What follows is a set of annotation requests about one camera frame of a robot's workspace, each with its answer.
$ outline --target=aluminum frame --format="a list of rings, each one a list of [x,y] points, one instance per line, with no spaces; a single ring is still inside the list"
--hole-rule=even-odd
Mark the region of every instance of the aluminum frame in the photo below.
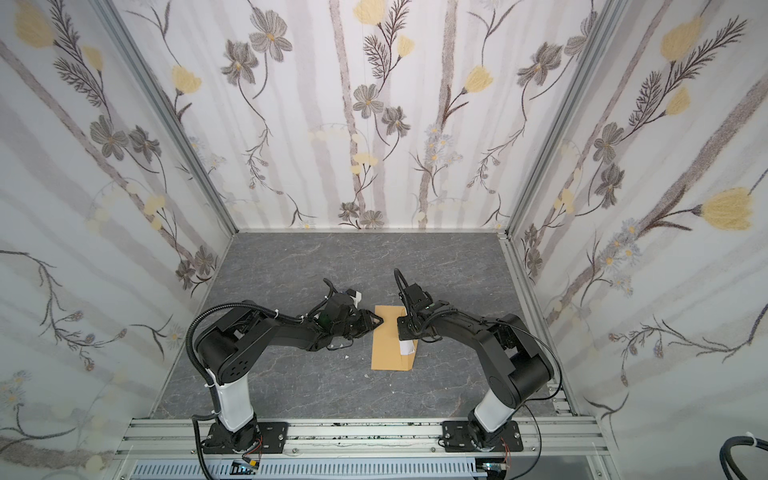
[[[499,457],[503,452],[447,453],[438,444],[442,422],[463,419],[264,419],[288,422],[285,449],[264,458],[442,458]],[[524,450],[515,457],[609,455],[607,443],[593,417],[536,418],[541,445],[531,417],[514,417],[520,427]],[[212,422],[201,422],[202,434]],[[136,461],[146,459],[196,458],[190,420],[133,420],[115,452],[105,478],[130,478]],[[209,459],[239,458],[238,455],[206,455]]]

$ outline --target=flower stem illustration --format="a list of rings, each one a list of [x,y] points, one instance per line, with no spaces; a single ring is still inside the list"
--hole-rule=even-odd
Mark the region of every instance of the flower stem illustration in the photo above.
[[[127,13],[130,13],[131,15],[136,15],[139,18],[143,18],[147,22],[150,22],[152,25],[157,27],[157,30],[160,31],[160,35],[163,38],[163,43],[165,44],[165,49],[168,50],[168,53],[170,53],[170,56],[174,58],[174,61],[177,65],[181,65],[179,63],[178,59],[176,58],[176,55],[170,50],[170,46],[168,45],[168,40],[165,38],[166,35],[168,35],[168,26],[170,24],[169,17],[170,17],[170,2],[171,0],[168,0],[168,3],[165,4],[165,9],[163,13],[164,20],[161,20],[160,16],[157,14],[157,10],[154,9],[154,7],[150,7],[152,10],[152,15],[154,15],[154,20],[151,18],[148,18],[144,15],[142,15],[139,12],[133,12],[131,10],[126,10]]]
[[[616,442],[616,447],[618,448],[618,446],[619,446],[619,442],[618,442],[618,440],[616,440],[616,434],[614,433],[614,424],[613,424],[613,422],[612,422],[612,417],[613,417],[614,413],[619,413],[619,411],[620,411],[620,410],[621,410],[621,409],[622,409],[622,408],[623,408],[625,405],[627,405],[627,399],[629,398],[629,392],[627,392],[627,395],[625,395],[625,396],[624,396],[624,400],[623,400],[623,401],[621,402],[621,404],[620,404],[618,407],[616,407],[615,409],[612,409],[611,407],[609,407],[609,406],[607,406],[607,405],[603,405],[603,404],[601,404],[601,403],[592,402],[592,401],[591,401],[590,399],[588,399],[587,397],[582,397],[582,398],[583,398],[584,400],[586,400],[586,402],[587,402],[587,403],[589,403],[590,405],[592,405],[593,407],[595,407],[595,408],[598,408],[598,409],[604,409],[604,410],[606,410],[606,411],[603,413],[603,415],[600,415],[600,420],[604,419],[605,417],[608,417],[608,428],[611,430],[611,435],[614,437],[614,442]]]
[[[22,407],[24,406],[25,401],[24,383],[30,378],[31,375],[28,372],[20,370],[14,373],[13,377],[10,379],[0,382],[0,412],[3,412],[6,409],[12,409],[15,417],[15,426],[0,427],[0,432],[7,432],[8,434],[13,432],[16,435],[21,436],[17,439],[7,439],[7,442],[4,445],[0,444],[0,455],[5,452],[5,450],[18,443],[28,442],[30,440],[54,439],[72,433],[77,428],[73,427],[62,432],[36,435],[27,432],[27,430],[22,427]]]
[[[675,330],[663,319],[657,320],[654,316],[653,325],[640,324],[639,330],[631,330],[629,333],[609,333],[608,339],[611,342],[626,343],[627,345],[621,350],[621,382],[624,386],[629,386],[629,380],[627,379],[627,371],[625,364],[628,356],[636,356],[638,353],[638,347],[644,347],[647,339],[652,339],[657,336],[656,343],[654,344],[654,357],[662,359],[664,357],[664,336],[672,337],[674,340],[667,342],[667,348],[671,345],[680,345],[691,347],[695,350],[696,356],[706,355],[708,353],[723,353],[722,363],[725,363],[730,357],[736,355],[743,347],[752,345],[752,341],[755,338],[757,327],[760,326],[760,321],[768,311],[768,304],[766,304],[760,311],[760,314],[755,319],[750,329],[750,333],[747,338],[738,345],[728,346],[721,342],[715,342],[708,340],[706,337],[701,336],[701,340],[690,339],[683,333]]]
[[[72,329],[69,325],[74,325],[83,319],[84,314],[81,310],[73,313],[67,313],[61,306],[58,298],[57,288],[63,286],[51,275],[50,269],[55,268],[50,263],[37,259],[26,252],[17,252],[11,250],[0,250],[0,255],[17,255],[29,259],[37,264],[37,273],[40,279],[38,286],[43,287],[48,296],[45,302],[45,311],[43,312],[40,326],[45,326],[38,336],[44,335],[47,331],[53,332],[56,345],[63,342],[71,351],[77,352],[78,357],[83,361],[83,366],[87,371],[95,367],[95,361],[91,358],[91,349],[100,349],[105,345],[125,337],[126,329],[122,329],[111,339],[99,340],[93,333],[84,335],[82,330]]]

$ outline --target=black cable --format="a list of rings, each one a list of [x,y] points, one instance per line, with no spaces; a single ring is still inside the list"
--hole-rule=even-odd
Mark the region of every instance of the black cable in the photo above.
[[[208,471],[207,465],[205,465],[205,461],[203,460],[203,445],[200,441],[200,426],[197,424],[197,422],[204,422],[206,420],[213,420],[217,416],[216,413],[211,413],[210,415],[192,415],[192,430],[194,431],[194,444],[195,444],[195,452],[197,453],[197,462],[200,463],[200,469],[203,471],[203,476],[206,478],[206,480],[216,480]]]
[[[527,475],[531,470],[533,470],[533,468],[538,463],[538,460],[541,458],[541,429],[538,427],[538,422],[536,422],[536,417],[533,414],[533,412],[531,411],[531,409],[528,408],[528,406],[525,405],[525,404],[523,404],[523,406],[525,407],[526,410],[528,410],[528,413],[531,415],[531,418],[533,419],[533,423],[536,424],[536,432],[538,433],[538,453],[536,454],[536,459],[533,461],[531,466],[528,467],[528,470],[526,470],[525,472],[522,472],[520,475],[516,475],[516,476],[511,477],[511,478],[506,478],[505,477],[505,480],[515,480],[516,478],[520,478],[523,475]]]
[[[755,439],[754,437],[737,436],[729,438],[723,443],[723,446],[720,447],[720,466],[723,467],[723,473],[725,473],[726,478],[728,478],[728,480],[733,480],[733,476],[731,476],[730,471],[728,470],[730,467],[739,480],[747,480],[746,476],[741,472],[741,469],[733,461],[733,456],[730,454],[730,450],[736,445],[756,446],[758,449],[768,451],[768,442],[762,439]]]
[[[324,278],[324,279],[323,279],[323,282],[324,282],[324,283],[325,283],[325,284],[326,284],[326,285],[327,285],[327,286],[330,288],[330,291],[328,292],[328,295],[326,295],[326,298],[324,298],[322,302],[320,302],[320,303],[318,303],[317,305],[315,305],[315,306],[314,306],[314,307],[313,307],[313,308],[310,310],[310,312],[306,314],[306,318],[309,318],[309,319],[313,318],[314,314],[315,314],[315,313],[317,313],[317,311],[318,311],[318,310],[320,310],[321,308],[323,308],[323,305],[325,305],[326,303],[328,303],[328,299],[329,299],[329,298],[330,298],[330,297],[331,297],[331,296],[332,296],[334,293],[338,293],[338,292],[339,292],[339,291],[338,291],[338,290],[336,290],[336,288],[333,286],[333,282],[331,282],[331,281],[330,281],[330,280],[328,280],[327,278]]]

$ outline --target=manila envelope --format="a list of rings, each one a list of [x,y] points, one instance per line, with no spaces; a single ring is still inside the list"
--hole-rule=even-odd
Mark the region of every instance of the manila envelope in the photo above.
[[[384,323],[373,330],[373,352],[371,370],[399,370],[405,372],[413,368],[418,340],[401,342],[397,335],[397,317],[406,314],[404,306],[377,305],[375,314],[384,319]]]

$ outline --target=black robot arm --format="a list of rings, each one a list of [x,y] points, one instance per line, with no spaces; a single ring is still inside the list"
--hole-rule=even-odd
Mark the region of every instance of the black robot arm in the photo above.
[[[464,313],[448,302],[433,300],[417,283],[409,285],[400,270],[395,269],[395,279],[406,307],[406,314],[398,318],[399,338],[445,336],[471,347],[488,386],[507,407],[517,409],[554,376],[552,364],[520,317]]]

